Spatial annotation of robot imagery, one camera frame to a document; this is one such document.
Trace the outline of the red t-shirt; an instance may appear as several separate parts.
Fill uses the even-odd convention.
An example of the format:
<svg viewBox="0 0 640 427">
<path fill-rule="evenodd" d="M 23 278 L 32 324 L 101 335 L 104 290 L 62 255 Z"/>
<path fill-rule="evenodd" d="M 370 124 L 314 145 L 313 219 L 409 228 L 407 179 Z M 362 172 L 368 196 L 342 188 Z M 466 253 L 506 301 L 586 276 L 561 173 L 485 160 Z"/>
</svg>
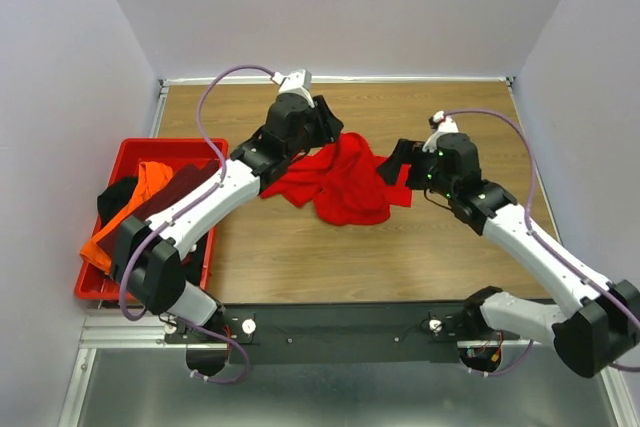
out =
<svg viewBox="0 0 640 427">
<path fill-rule="evenodd" d="M 404 185 L 408 169 L 403 167 L 396 183 L 388 185 L 377 172 L 385 160 L 360 134 L 343 133 L 337 142 L 295 162 L 260 197 L 280 195 L 297 208 L 311 203 L 320 220 L 335 226 L 381 224 L 393 206 L 412 203 L 412 191 Z"/>
</svg>

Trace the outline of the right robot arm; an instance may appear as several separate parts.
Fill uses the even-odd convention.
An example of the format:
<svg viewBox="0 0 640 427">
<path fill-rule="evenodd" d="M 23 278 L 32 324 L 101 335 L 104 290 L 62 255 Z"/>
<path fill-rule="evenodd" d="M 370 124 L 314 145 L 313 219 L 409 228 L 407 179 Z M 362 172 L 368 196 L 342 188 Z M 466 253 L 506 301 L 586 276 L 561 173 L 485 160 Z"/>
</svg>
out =
<svg viewBox="0 0 640 427">
<path fill-rule="evenodd" d="M 393 185 L 403 167 L 409 189 L 443 196 L 459 221 L 511 255 L 553 300 L 541 304 L 486 287 L 466 300 L 460 314 L 467 336 L 507 331 L 550 346 L 584 378 L 638 346 L 638 289 L 628 281 L 611 282 L 527 223 L 517 199 L 484 179 L 477 147 L 467 135 L 438 134 L 429 146 L 401 139 L 377 171 Z"/>
</svg>

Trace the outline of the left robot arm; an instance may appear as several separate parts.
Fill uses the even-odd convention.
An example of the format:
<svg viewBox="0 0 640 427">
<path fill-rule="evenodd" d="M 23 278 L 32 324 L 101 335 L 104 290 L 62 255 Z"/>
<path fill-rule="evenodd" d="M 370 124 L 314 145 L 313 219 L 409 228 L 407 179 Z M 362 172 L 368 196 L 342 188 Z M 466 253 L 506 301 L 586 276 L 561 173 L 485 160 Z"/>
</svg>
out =
<svg viewBox="0 0 640 427">
<path fill-rule="evenodd" d="M 111 276 L 154 315 L 187 323 L 201 342 L 223 330 L 223 305 L 189 282 L 182 261 L 219 221 L 281 179 L 305 153 L 338 140 L 342 122 L 323 96 L 276 97 L 266 121 L 206 181 L 179 201 L 140 220 L 131 215 L 117 230 Z"/>
</svg>

